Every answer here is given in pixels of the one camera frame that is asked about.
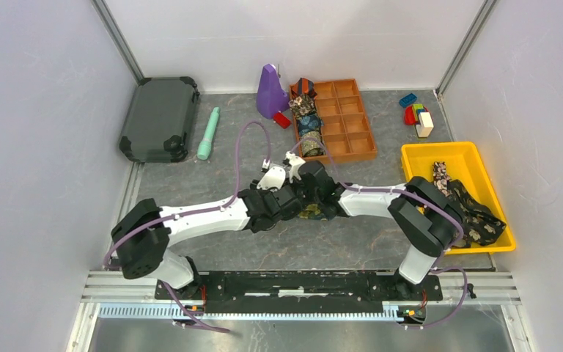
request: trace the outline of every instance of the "blue lego brick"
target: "blue lego brick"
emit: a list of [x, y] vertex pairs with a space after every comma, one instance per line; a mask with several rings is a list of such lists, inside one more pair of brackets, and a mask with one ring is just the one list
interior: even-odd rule
[[402, 108], [406, 108], [407, 106], [415, 103], [417, 100], [417, 97], [415, 94], [411, 93], [409, 95], [406, 95], [403, 99], [400, 99], [400, 101], [398, 101], [398, 104], [400, 104], [400, 106], [402, 106]]

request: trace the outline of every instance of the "black suitcase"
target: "black suitcase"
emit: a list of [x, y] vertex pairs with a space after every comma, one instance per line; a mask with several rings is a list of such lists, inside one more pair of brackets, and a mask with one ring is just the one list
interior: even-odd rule
[[191, 77], [143, 80], [130, 102], [119, 149], [128, 160], [141, 163], [184, 160], [198, 101]]

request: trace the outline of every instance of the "black patterned cloth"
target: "black patterned cloth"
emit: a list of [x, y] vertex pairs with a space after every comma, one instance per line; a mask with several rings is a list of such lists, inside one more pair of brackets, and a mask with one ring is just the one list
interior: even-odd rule
[[468, 248], [471, 243], [487, 246], [497, 241], [506, 229], [506, 223], [496, 218], [485, 205], [478, 203], [460, 180], [452, 180], [446, 163], [433, 164], [433, 184], [463, 211], [463, 240], [456, 247]]

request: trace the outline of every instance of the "mint green flashlight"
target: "mint green flashlight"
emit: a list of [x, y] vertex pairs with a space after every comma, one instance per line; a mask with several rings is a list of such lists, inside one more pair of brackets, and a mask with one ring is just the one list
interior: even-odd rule
[[213, 149], [213, 137], [215, 136], [218, 121], [219, 107], [216, 107], [213, 109], [213, 112], [210, 113], [208, 125], [206, 126], [206, 131], [204, 132], [204, 138], [197, 148], [197, 158], [200, 160], [206, 160], [210, 156], [210, 151]]

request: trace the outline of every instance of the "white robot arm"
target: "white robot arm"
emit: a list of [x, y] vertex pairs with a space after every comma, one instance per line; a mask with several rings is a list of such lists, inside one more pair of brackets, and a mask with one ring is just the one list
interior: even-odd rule
[[114, 242], [150, 220], [166, 216], [169, 220], [132, 235], [117, 249], [124, 277], [153, 277], [180, 289], [194, 280], [196, 269], [191, 260], [174, 254], [169, 247], [220, 231], [266, 231], [316, 203], [330, 219], [362, 215], [394, 219], [412, 244], [398, 274], [416, 285], [447, 248], [456, 229], [437, 213], [420, 211], [419, 203], [404, 193], [418, 194], [459, 222], [462, 218], [459, 210], [421, 177], [391, 187], [364, 187], [335, 183], [319, 161], [305, 162], [287, 153], [284, 162], [290, 167], [288, 176], [282, 166], [266, 164], [264, 177], [236, 197], [188, 207], [158, 207], [153, 199], [142, 200], [111, 232]]

